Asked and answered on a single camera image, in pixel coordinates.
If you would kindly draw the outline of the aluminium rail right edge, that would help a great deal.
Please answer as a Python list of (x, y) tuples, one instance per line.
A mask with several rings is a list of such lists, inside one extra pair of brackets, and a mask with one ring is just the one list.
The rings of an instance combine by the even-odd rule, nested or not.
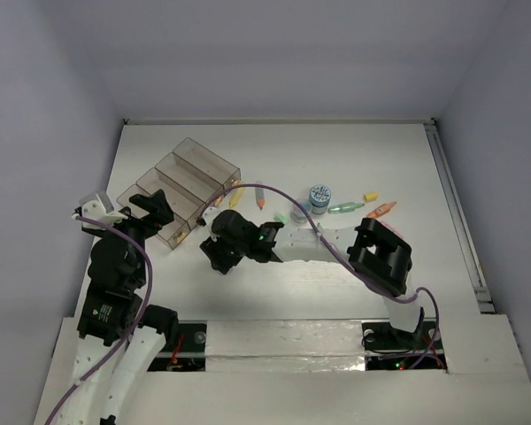
[(430, 120), (424, 124), (424, 129), (479, 310), (482, 314), (496, 314), (496, 307), (481, 269), (481, 262), (450, 172), (438, 127), (433, 120)]

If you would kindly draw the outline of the green clear clip pen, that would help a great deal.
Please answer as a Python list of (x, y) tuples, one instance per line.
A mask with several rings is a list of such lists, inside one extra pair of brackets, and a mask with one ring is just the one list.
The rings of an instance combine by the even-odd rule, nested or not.
[(327, 212), (329, 214), (351, 213), (364, 206), (364, 203), (348, 202), (339, 205), (332, 205), (327, 209)]

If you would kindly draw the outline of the yellow highlighter pen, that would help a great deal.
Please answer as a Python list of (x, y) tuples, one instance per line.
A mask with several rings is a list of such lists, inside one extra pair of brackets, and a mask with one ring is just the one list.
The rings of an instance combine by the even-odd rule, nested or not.
[(232, 196), (230, 197), (229, 203), (228, 203), (228, 207), (230, 209), (234, 209), (238, 205), (243, 195), (243, 192), (244, 192), (244, 188), (238, 188), (232, 191)]

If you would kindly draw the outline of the green pen cap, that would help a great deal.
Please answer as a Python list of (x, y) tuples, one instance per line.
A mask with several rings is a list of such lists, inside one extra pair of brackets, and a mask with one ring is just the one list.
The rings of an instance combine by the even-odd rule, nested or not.
[(281, 213), (276, 213), (274, 215), (274, 219), (277, 221), (277, 222), (280, 222), (282, 223), (283, 225), (287, 225), (289, 223), (289, 220), (287, 219), (287, 217)]

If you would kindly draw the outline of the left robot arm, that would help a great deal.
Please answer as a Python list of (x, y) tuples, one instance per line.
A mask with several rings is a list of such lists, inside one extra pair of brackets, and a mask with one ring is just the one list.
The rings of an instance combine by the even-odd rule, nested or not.
[(145, 242), (174, 216), (165, 193), (129, 198), (145, 214), (116, 210), (103, 192), (80, 201), (73, 219), (96, 237), (89, 285), (77, 325), (71, 384), (52, 408), (48, 424), (121, 424), (151, 362), (178, 339), (178, 314), (153, 305), (153, 265)]

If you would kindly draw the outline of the yellow pen cap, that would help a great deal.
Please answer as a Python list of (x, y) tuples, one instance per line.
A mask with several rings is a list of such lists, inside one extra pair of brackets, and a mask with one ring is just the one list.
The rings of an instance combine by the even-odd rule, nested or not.
[(378, 198), (378, 193), (377, 193), (376, 191), (366, 192), (366, 193), (363, 195), (363, 197), (362, 197), (364, 203), (370, 203), (370, 202), (373, 202), (373, 201), (375, 201), (377, 198)]

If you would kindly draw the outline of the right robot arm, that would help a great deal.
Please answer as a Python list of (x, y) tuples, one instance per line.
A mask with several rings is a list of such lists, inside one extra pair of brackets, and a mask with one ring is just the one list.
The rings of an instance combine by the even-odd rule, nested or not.
[(409, 347), (422, 335), (424, 309), (409, 289), (412, 247), (376, 219), (351, 228), (298, 228), (280, 222), (260, 226), (234, 210), (207, 210), (196, 223), (209, 231), (200, 248), (214, 270), (227, 274), (242, 259), (261, 264), (338, 263), (372, 292), (389, 313), (389, 335)]

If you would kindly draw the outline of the orange clear clip pen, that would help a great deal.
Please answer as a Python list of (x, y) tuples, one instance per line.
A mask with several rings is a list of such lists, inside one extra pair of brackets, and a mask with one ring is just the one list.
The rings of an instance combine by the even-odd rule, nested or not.
[(395, 206), (396, 206), (396, 202), (390, 202), (390, 203), (380, 205), (374, 210), (372, 210), (371, 212), (369, 212), (366, 215), (366, 217), (368, 219), (379, 219), (380, 217), (389, 213)]

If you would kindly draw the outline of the orange tip marker pen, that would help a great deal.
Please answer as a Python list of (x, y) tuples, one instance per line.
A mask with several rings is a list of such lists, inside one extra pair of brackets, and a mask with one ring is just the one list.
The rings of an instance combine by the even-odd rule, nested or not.
[(262, 182), (257, 182), (255, 187), (255, 198), (256, 204), (260, 210), (263, 210), (265, 207), (265, 192)]

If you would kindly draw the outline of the blue slime jar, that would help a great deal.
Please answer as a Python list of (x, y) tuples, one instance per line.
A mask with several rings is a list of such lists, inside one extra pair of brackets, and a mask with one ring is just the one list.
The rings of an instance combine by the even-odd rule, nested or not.
[(310, 188), (309, 202), (312, 205), (312, 213), (324, 214), (330, 204), (332, 192), (327, 185), (317, 184)]

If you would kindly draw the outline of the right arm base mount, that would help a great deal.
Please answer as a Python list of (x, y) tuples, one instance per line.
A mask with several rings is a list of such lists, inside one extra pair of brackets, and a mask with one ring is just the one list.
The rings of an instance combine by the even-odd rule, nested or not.
[(415, 370), (448, 369), (440, 334), (434, 336), (435, 321), (423, 321), (414, 336), (400, 334), (386, 321), (364, 322), (362, 331), (367, 371), (404, 371), (412, 365)]

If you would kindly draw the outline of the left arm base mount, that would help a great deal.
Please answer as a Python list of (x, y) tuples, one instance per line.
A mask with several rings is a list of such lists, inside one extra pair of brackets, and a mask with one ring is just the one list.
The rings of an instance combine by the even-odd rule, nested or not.
[(206, 363), (207, 323), (180, 321), (175, 340), (156, 355), (149, 372), (203, 372)]

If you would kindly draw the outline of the smoky clear drawer organizer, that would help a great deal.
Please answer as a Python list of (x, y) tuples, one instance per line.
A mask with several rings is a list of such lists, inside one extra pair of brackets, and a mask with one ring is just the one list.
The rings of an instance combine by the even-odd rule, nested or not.
[(147, 213), (133, 205), (130, 198), (163, 190), (174, 221), (163, 226), (158, 239), (173, 250), (196, 228), (204, 204), (240, 181), (238, 166), (187, 137), (120, 194), (117, 202), (141, 218)]

